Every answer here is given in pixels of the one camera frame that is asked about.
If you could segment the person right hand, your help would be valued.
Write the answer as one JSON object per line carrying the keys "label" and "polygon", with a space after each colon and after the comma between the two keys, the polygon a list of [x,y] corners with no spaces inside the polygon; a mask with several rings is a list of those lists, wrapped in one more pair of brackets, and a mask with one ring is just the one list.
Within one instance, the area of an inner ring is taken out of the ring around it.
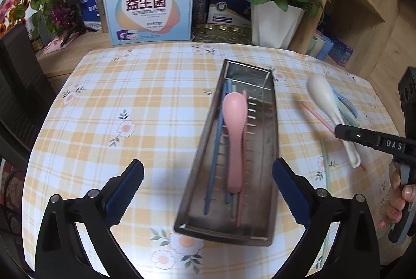
{"label": "person right hand", "polygon": [[406,185],[400,187],[400,174],[395,167],[394,162],[389,164],[390,189],[388,199],[380,208],[381,219],[377,223],[378,228],[385,228],[390,224],[395,224],[402,219],[403,209],[407,203],[415,202],[415,185]]}

